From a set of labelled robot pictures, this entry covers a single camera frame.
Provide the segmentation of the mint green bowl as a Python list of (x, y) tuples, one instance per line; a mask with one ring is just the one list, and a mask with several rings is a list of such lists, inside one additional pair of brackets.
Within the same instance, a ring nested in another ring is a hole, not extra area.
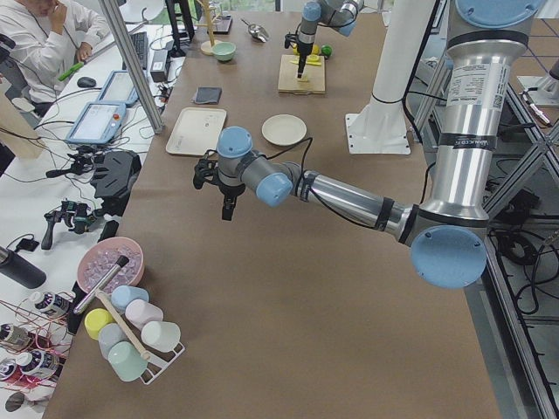
[(213, 57), (219, 62), (231, 61), (236, 53), (237, 46), (232, 42), (219, 42), (212, 46)]

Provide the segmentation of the black computer mouse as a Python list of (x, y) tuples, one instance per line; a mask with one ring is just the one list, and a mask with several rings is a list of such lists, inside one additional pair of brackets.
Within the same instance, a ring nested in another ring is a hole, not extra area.
[(92, 88), (97, 86), (97, 82), (95, 79), (90, 77), (80, 77), (77, 80), (77, 86), (80, 88)]

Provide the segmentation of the grey folded cloth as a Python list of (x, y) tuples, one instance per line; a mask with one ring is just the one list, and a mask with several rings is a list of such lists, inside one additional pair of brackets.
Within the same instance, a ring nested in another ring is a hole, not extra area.
[(221, 94), (221, 87), (200, 86), (197, 88), (192, 102), (197, 105), (215, 105), (219, 102)]

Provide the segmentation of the cream round plate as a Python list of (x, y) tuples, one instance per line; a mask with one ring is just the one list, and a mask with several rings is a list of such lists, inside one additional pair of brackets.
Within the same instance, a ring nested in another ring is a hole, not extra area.
[(291, 114), (277, 114), (262, 125), (264, 138), (276, 146), (291, 146), (304, 139), (307, 133), (305, 122)]

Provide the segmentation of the metal scoop in bowl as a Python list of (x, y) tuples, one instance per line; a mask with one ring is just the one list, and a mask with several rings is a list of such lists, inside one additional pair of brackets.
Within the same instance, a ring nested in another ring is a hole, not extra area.
[(129, 258), (120, 255), (116, 262), (106, 272), (106, 274), (98, 281), (98, 283), (91, 289), (91, 291), (73, 308), (72, 313), (75, 315), (82, 314), (92, 300), (96, 297), (96, 292), (101, 291), (129, 262)]

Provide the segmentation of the blue teach pendant far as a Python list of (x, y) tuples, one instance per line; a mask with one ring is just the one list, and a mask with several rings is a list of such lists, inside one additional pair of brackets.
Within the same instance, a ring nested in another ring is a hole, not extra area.
[(132, 106), (138, 100), (138, 93), (128, 71), (112, 71), (97, 100), (123, 102), (125, 106)]

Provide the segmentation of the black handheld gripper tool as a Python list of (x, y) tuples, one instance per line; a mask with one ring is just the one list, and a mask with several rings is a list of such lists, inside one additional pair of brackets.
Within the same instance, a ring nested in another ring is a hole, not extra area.
[(40, 244), (41, 249), (51, 249), (53, 229), (56, 223), (64, 222), (69, 231), (80, 235), (89, 231), (89, 227), (102, 216), (103, 212), (100, 209), (90, 211), (86, 203), (63, 200), (58, 209), (44, 214), (47, 229)]

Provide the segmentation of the cream rectangular tray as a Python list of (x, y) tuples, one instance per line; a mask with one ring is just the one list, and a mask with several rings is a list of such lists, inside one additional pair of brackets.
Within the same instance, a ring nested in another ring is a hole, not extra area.
[(201, 156), (214, 149), (227, 112), (219, 108), (185, 107), (176, 120), (166, 145), (171, 155)]

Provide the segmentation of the yellow cup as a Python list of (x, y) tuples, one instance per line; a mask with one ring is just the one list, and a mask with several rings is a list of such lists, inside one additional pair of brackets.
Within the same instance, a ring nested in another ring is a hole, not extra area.
[(84, 318), (86, 332), (93, 340), (98, 340), (101, 329), (111, 323), (114, 323), (114, 318), (104, 308), (95, 308), (88, 312)]

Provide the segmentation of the white cup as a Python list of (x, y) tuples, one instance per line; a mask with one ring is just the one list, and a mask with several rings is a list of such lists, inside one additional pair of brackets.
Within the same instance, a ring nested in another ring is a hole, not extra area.
[(160, 352), (170, 352), (181, 338), (180, 327), (168, 321), (150, 321), (141, 330), (141, 340), (145, 345)]

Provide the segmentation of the black keyboard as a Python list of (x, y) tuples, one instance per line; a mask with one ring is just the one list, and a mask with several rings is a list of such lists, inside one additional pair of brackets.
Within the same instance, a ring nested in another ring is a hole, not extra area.
[(147, 70), (149, 55), (148, 33), (145, 31), (138, 31), (134, 34), (130, 34), (130, 39), (135, 48), (135, 53), (139, 59), (142, 70)]

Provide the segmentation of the black stand base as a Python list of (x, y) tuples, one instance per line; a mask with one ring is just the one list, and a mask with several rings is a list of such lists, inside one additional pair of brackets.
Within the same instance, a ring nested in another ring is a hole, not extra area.
[(133, 151), (110, 151), (96, 156), (93, 162), (90, 183), (95, 188), (94, 197), (102, 200), (94, 214), (122, 216), (141, 170), (140, 156)]

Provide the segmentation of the blue teach pendant near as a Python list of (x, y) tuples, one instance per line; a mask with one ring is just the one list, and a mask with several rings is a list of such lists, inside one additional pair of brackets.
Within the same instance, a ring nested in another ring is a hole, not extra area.
[(121, 128), (127, 107), (121, 101), (90, 101), (74, 121), (65, 142), (78, 145), (104, 145)]

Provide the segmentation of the aluminium frame post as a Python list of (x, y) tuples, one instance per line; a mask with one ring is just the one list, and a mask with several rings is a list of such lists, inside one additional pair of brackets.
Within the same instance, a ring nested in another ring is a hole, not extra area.
[(148, 122), (154, 133), (160, 134), (164, 128), (162, 117), (155, 105), (119, 6), (115, 0), (99, 0), (99, 3), (121, 57), (127, 65), (129, 76), (138, 93), (143, 110), (148, 117)]

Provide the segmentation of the pink bowl with ice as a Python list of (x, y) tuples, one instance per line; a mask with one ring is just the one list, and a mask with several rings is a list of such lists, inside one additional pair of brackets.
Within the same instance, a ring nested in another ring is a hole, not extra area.
[(103, 276), (124, 256), (128, 262), (103, 290), (111, 293), (120, 285), (138, 285), (144, 273), (144, 256), (141, 246), (127, 237), (110, 237), (98, 242), (80, 260), (77, 284), (83, 292), (90, 292)]

